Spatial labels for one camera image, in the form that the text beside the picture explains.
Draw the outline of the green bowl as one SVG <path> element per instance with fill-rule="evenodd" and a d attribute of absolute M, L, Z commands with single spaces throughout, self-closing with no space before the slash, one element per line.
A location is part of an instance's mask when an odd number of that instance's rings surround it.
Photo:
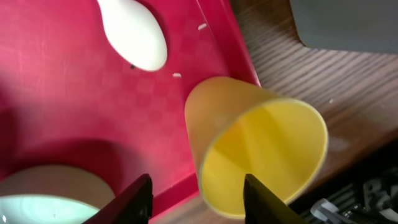
<path fill-rule="evenodd" d="M 115 198 L 91 172 L 36 166 L 1 181 L 1 223 L 83 223 Z"/>

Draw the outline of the yellow plastic cup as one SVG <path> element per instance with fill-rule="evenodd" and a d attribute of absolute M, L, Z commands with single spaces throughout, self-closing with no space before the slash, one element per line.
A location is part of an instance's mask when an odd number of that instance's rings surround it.
<path fill-rule="evenodd" d="M 290 203 L 327 155 L 326 122 L 313 106 L 230 77 L 199 83 L 187 96 L 185 122 L 200 195 L 232 219 L 245 216 L 246 175 Z"/>

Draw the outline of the white plastic spoon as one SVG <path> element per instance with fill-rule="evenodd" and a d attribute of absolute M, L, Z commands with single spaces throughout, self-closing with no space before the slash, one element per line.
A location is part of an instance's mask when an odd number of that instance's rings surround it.
<path fill-rule="evenodd" d="M 133 66 L 160 70 L 167 61 L 167 43 L 157 19 L 135 0 L 98 0 L 104 32 L 113 49 Z"/>

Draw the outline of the grey dishwasher rack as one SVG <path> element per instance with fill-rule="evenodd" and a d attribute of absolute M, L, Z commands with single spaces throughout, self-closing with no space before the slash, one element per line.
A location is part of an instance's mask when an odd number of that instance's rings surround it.
<path fill-rule="evenodd" d="M 290 0 L 304 45 L 397 53 L 397 0 Z"/>

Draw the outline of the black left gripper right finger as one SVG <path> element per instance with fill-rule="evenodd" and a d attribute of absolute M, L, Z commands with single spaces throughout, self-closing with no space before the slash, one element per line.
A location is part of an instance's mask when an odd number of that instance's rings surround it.
<path fill-rule="evenodd" d="M 244 180 L 245 224 L 306 224 L 252 174 Z"/>

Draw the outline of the red plastic tray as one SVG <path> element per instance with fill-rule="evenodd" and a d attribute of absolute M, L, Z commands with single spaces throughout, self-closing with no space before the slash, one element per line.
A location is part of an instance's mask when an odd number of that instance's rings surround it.
<path fill-rule="evenodd" d="M 144 5 L 167 40 L 156 72 L 110 46 L 96 1 L 1 2 L 1 177 L 68 164 L 120 194 L 148 173 L 155 217 L 198 194 L 187 95 L 213 76 L 259 80 L 229 1 Z"/>

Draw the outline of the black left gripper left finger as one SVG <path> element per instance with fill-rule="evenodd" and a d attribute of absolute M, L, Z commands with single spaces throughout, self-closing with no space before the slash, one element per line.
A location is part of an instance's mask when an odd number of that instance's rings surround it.
<path fill-rule="evenodd" d="M 152 210 L 152 179 L 142 174 L 83 224 L 148 224 Z"/>

